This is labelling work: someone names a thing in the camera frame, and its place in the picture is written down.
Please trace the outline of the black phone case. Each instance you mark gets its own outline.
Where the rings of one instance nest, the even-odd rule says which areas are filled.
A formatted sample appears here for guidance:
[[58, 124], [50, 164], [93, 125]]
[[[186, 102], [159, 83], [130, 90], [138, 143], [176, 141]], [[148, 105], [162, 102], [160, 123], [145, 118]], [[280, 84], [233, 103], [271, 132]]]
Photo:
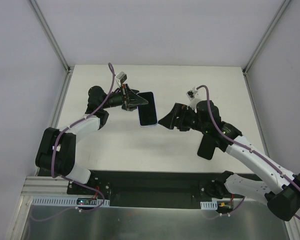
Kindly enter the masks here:
[[215, 140], [209, 135], [205, 134], [200, 142], [197, 155], [206, 160], [211, 160], [213, 158], [216, 146]]

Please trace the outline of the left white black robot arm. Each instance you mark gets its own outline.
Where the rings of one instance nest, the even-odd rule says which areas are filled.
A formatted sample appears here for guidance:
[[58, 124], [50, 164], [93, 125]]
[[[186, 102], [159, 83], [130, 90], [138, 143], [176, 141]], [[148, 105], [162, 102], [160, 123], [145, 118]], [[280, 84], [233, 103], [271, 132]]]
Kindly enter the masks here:
[[35, 165], [49, 171], [52, 177], [60, 176], [78, 182], [80, 191], [92, 194], [96, 188], [96, 177], [91, 170], [76, 163], [77, 143], [106, 124], [109, 113], [105, 109], [121, 106], [125, 111], [133, 111], [148, 103], [126, 83], [108, 94], [100, 86], [91, 87], [87, 109], [80, 119], [61, 129], [48, 127], [44, 131]]

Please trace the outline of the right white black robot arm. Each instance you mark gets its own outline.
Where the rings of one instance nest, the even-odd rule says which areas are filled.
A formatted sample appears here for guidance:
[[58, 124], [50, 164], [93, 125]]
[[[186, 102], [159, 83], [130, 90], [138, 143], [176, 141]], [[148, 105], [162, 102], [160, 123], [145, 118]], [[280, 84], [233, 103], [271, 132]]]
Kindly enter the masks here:
[[266, 205], [276, 217], [286, 222], [300, 209], [300, 173], [285, 169], [253, 149], [241, 131], [222, 120], [218, 107], [211, 100], [198, 102], [195, 109], [175, 103], [158, 123], [169, 130], [201, 132], [199, 157], [211, 160], [215, 149], [220, 149], [239, 160], [260, 179], [251, 180], [224, 171], [205, 186], [204, 190], [210, 197], [222, 199], [229, 194], [241, 195]]

